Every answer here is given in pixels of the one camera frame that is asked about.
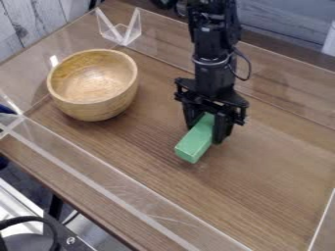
wooden tabletop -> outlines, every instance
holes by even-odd
[[[131,16],[132,9],[119,2],[102,7],[119,21]],[[335,73],[241,44],[254,64],[251,81],[238,84],[251,104],[250,123],[237,127],[230,140],[213,146],[191,165],[172,151],[187,132],[180,104],[172,100],[172,83],[179,76],[193,77],[191,73],[118,48],[135,59],[140,71],[136,100],[118,118],[94,124],[78,122],[62,114],[50,97],[43,98],[51,68],[46,55],[62,59],[78,50],[110,47],[96,25],[96,18],[87,14],[2,66],[2,87],[11,99],[32,120],[250,249],[306,250],[335,186]],[[162,33],[175,33],[168,21],[154,25]],[[182,51],[175,42],[164,44],[167,55],[190,53],[187,35],[175,35],[178,43],[186,43]],[[132,247],[184,250],[11,135],[2,140],[0,150]],[[74,168],[111,189],[110,169]]]

